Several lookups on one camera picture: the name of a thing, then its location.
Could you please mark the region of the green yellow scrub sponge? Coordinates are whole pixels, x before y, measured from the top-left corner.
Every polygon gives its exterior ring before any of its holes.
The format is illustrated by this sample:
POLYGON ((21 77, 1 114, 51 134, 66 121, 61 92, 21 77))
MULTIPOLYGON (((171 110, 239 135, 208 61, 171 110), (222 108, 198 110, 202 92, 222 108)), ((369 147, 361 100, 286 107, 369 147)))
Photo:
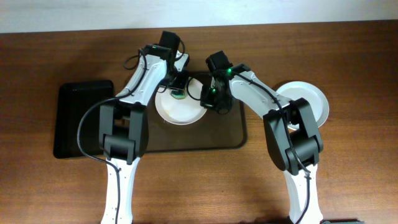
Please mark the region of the green yellow scrub sponge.
POLYGON ((176 100, 183 100, 186 98, 186 93, 184 90, 172 90, 170 95, 176 100))

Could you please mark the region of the white plate top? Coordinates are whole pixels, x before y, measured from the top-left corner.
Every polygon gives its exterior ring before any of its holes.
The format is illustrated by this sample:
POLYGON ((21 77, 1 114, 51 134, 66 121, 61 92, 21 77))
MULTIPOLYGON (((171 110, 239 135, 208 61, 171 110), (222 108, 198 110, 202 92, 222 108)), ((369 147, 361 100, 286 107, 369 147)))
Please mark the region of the white plate top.
POLYGON ((200 105, 200 102, 194 100, 187 93, 186 88, 183 89, 186 93, 186 98, 183 100, 176 100, 171 97, 171 89, 164 91, 160 88, 160 92, 155 95, 155 108, 158 114, 167 122, 176 125, 188 125, 197 122, 201 119, 207 109, 200 105))

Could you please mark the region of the white plate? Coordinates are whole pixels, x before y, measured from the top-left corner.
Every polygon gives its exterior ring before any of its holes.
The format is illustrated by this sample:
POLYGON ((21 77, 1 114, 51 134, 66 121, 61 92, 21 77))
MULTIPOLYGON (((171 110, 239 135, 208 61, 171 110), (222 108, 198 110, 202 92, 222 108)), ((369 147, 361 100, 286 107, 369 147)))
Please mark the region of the white plate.
POLYGON ((187 93, 186 88, 183 89, 186 93, 186 98, 183 100, 176 100, 171 97, 171 89, 164 91, 160 88, 160 92, 155 95, 155 108, 158 114, 167 122, 176 125, 188 125, 197 122, 201 119, 207 109, 200 105, 200 102, 194 100, 187 93))
POLYGON ((325 94, 315 85, 301 81, 287 82, 278 87, 276 92, 291 100, 304 98, 312 108, 317 126, 326 122, 330 112, 329 103, 325 94))

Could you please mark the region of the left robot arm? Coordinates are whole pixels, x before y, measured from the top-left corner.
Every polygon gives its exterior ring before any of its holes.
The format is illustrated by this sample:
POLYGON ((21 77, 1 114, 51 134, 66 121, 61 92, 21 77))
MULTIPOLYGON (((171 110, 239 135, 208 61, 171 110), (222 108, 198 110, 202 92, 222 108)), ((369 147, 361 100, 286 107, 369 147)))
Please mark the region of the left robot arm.
POLYGON ((133 222, 134 179, 149 142, 147 105, 160 83, 173 82, 186 65, 181 44, 177 34, 164 31, 158 43, 140 49, 127 85, 99 109, 99 146, 108 169, 102 223, 133 222))

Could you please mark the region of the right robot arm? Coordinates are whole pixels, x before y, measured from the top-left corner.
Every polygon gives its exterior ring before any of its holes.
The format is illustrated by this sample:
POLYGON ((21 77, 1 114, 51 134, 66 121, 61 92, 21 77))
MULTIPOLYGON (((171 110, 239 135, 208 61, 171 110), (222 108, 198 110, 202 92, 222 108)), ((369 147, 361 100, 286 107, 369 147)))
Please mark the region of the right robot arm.
POLYGON ((292 223, 321 223, 317 170, 323 140, 310 103, 278 94, 245 64, 233 65, 224 52, 206 59, 212 83, 201 91, 200 104, 223 112, 234 100, 249 106, 264 123, 267 151, 284 173, 292 223))

